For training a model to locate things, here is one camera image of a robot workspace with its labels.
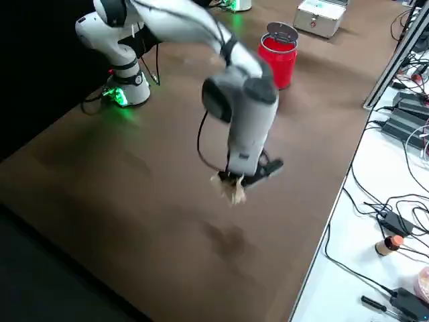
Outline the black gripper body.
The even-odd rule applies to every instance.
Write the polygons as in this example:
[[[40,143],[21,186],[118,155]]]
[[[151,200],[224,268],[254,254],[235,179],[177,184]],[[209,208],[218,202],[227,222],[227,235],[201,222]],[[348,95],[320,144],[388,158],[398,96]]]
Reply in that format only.
[[[281,170],[284,166],[284,161],[281,158],[276,158],[265,164],[259,163],[257,170],[253,176],[244,176],[241,181],[242,187],[251,187]]]

